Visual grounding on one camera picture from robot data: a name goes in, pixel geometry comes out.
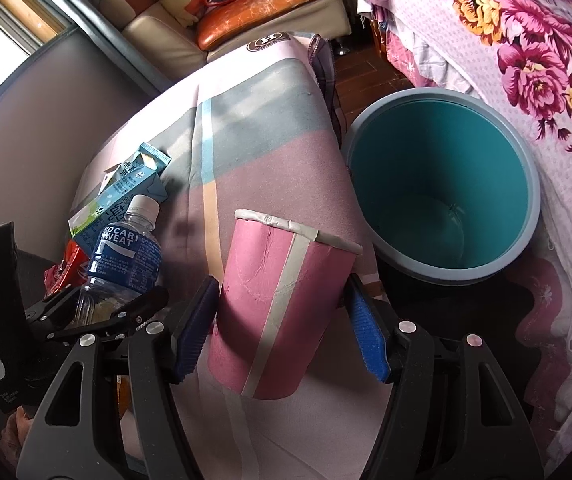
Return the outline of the pink paper cup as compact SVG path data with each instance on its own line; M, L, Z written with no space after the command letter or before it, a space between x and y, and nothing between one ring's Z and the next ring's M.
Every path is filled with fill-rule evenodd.
M362 247L298 222L235 212L208 365L241 396L298 389Z

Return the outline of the teal trash bin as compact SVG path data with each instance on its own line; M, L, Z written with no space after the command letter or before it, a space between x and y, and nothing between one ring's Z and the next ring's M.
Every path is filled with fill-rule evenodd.
M391 93L352 122L342 153L378 254L414 278L483 281L532 240L542 201L533 155L479 99Z

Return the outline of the pink red snack wrapper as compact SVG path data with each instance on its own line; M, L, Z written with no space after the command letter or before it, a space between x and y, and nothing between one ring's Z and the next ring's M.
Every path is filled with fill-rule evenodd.
M88 256L74 241L66 245L62 261L44 272L45 296L51 296L62 289L77 287L85 283L88 270Z

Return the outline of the blue sports drink bottle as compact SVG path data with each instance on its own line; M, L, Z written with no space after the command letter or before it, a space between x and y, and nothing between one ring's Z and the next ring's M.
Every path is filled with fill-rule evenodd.
M153 198L135 195L124 218L104 227L80 289L74 327L108 320L156 285L162 255L152 231L159 210Z

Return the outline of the blue white milk carton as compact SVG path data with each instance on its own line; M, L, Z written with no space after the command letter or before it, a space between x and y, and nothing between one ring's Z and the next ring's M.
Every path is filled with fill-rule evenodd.
M100 185L82 200L68 220L70 236L88 257L105 226L121 221L135 195L145 195L158 204L167 199L160 176L171 157L142 143L124 162L104 172Z

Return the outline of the pastel striped table cloth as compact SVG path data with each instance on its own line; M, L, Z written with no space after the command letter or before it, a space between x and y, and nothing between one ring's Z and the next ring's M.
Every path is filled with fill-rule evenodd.
M327 44L312 36L270 36L231 51L117 130L85 168L74 203L84 204L109 167L149 143L171 159L155 233L173 300L189 298L205 276L222 275L238 209L361 245L355 272L382 298L374 248L319 86L332 74ZM239 396L205 363L172 393L205 478L356 479L391 389L366 370L347 312L338 309L286 399Z

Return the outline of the beige sofa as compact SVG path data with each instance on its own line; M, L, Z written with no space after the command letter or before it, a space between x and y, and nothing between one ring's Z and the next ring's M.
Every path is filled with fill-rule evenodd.
M172 81L273 32L351 34L344 0L100 0L103 17Z

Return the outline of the orange seat cushion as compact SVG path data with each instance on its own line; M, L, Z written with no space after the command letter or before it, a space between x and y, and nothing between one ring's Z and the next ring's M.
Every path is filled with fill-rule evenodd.
M213 51L251 28L280 18L290 11L317 0L234 0L205 14L196 28L196 41L202 51Z

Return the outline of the floral pink bedspread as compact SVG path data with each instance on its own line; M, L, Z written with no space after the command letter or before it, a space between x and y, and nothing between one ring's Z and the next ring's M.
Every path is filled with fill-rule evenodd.
M542 359L525 399L544 471L572 478L572 0L357 0L357 10L415 86L483 100L530 144L542 218L512 275L534 297L518 337Z

